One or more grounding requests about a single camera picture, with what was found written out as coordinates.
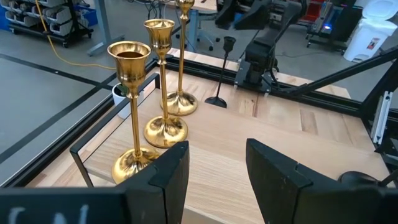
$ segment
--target white trash can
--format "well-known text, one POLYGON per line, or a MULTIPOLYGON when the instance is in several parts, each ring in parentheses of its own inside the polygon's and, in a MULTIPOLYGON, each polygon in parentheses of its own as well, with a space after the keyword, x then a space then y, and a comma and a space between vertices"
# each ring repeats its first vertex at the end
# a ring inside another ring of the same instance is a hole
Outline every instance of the white trash can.
POLYGON ((370 0, 363 9, 364 19, 359 21, 344 58, 360 62, 373 57, 397 29, 397 25, 386 21, 397 12, 398 0, 370 0))

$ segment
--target wire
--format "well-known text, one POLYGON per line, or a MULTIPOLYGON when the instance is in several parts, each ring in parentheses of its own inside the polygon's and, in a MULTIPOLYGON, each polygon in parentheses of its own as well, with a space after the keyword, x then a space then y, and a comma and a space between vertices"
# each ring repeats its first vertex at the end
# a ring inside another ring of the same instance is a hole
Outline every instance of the wire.
MULTIPOLYGON (((40 20, 42 21, 42 24, 43 24, 43 27, 44 27, 44 31, 47 33, 48 30, 47 30, 47 26, 46 26, 46 24, 45 24, 45 22, 44 22, 44 19, 43 19, 43 14, 42 14, 42 10, 41 10, 41 8, 40 8, 40 4, 39 4, 38 0, 35 0, 35 3, 36 3, 37 10, 38 10, 38 12, 39 12, 39 15, 40 15, 40 20)), ((47 38, 48 38, 48 40, 49 40, 49 42, 50 42, 50 45, 51 45, 52 50, 54 51, 54 54, 55 54, 61 61, 65 62, 65 63, 68 63, 68 64, 70 64, 70 65, 74 65, 74 66, 82 66, 82 67, 99 67, 99 68, 105 68, 105 69, 109 69, 109 70, 115 70, 115 69, 116 69, 116 68, 113 68, 113 67, 107 67, 107 66, 104 66, 104 65, 98 65, 98 64, 95 64, 95 63, 91 63, 91 64, 80 64, 80 63, 69 62, 68 60, 65 60, 65 59, 61 58, 61 56, 59 56, 59 54, 58 54, 57 51, 55 50, 54 44, 52 43, 51 37, 50 37, 49 35, 47 35, 47 38)))

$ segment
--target brass candlestick holder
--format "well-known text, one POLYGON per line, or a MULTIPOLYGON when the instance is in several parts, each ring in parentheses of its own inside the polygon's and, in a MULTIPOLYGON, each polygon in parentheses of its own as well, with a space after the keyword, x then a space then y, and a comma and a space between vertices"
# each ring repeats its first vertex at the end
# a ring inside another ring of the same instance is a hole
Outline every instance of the brass candlestick holder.
POLYGON ((112 178, 119 184, 148 166, 160 156, 160 153, 152 147, 139 144, 138 86, 145 80, 145 61, 150 55, 149 46, 140 42, 121 41, 110 45, 108 52, 116 61, 116 74, 119 81, 129 88, 127 97, 130 98, 131 103, 134 148, 122 154, 113 165, 112 178))
POLYGON ((176 116, 192 114, 198 108, 198 100, 190 93, 182 90, 182 75, 184 68, 185 30, 188 20, 188 12, 195 0, 175 0, 181 9, 181 43, 180 43, 180 69, 178 71, 178 89, 167 95, 167 111, 176 116))
MULTIPOLYGON (((166 90, 166 54, 172 47, 171 32, 174 21, 168 19, 150 19, 144 22, 150 37, 150 46, 157 54, 160 66, 160 80, 162 88, 162 106, 167 108, 166 90)), ((167 110, 163 116, 151 119, 145 126, 144 136, 149 144, 168 148, 187 138, 188 126, 181 118, 171 117, 167 110)))

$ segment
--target table leg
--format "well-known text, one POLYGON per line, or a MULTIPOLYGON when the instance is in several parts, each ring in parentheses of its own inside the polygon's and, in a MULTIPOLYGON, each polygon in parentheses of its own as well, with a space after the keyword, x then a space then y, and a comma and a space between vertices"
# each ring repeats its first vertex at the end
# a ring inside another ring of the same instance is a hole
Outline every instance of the table leg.
POLYGON ((98 26, 101 30, 102 42, 87 51, 87 54, 90 57, 103 52, 113 42, 124 40, 124 35, 120 35, 115 39, 111 38, 111 34, 109 33, 108 17, 106 15, 105 1, 95 0, 95 9, 98 19, 98 26))
POLYGON ((199 11, 194 9, 190 11, 189 34, 188 34, 189 43, 187 43, 187 50, 190 52, 195 52, 196 50, 196 42, 198 38, 198 25, 199 25, 198 17, 199 17, 199 11))

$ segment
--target metal bracket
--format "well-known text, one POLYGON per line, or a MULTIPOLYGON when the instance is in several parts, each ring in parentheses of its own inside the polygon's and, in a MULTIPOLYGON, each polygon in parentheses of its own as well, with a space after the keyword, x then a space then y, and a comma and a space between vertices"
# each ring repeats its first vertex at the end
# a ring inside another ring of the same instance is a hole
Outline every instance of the metal bracket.
POLYGON ((390 110, 392 94, 393 92, 385 91, 383 96, 380 97, 379 103, 377 104, 377 110, 374 116, 374 122, 371 131, 372 141, 375 144, 381 144, 383 139, 388 112, 390 110))

